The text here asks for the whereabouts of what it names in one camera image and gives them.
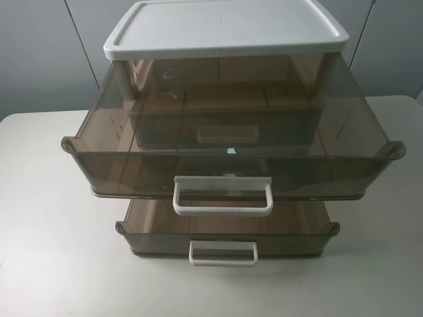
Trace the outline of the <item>smoky transparent drawer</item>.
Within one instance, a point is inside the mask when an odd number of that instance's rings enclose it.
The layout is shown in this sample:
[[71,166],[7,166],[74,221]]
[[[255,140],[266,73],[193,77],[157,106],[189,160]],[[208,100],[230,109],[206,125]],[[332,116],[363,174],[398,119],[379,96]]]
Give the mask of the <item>smoky transparent drawer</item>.
[[131,117],[148,150],[304,146],[321,117],[301,85],[202,85],[150,90]]
[[278,200],[359,199],[406,147],[384,132],[343,57],[326,57],[310,94],[320,106],[306,153],[142,151],[112,63],[77,134],[64,137],[94,194],[113,198],[250,201],[268,213]]
[[213,266],[320,256],[340,225],[322,201],[277,201],[265,217],[180,216],[169,200],[133,199],[115,225],[137,256]]

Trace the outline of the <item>white plastic drawer cabinet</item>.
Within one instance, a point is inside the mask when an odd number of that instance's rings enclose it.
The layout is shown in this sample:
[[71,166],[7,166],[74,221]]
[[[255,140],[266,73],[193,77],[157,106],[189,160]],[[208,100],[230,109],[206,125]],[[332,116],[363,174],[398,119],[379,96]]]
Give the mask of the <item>white plastic drawer cabinet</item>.
[[[339,57],[348,39],[317,1],[140,1],[121,18],[103,50],[114,64],[131,119],[147,92],[165,87],[295,84],[309,99],[324,58]],[[317,129],[304,146],[190,151],[142,149],[135,131],[134,139],[142,151],[285,155],[306,153],[316,134]]]

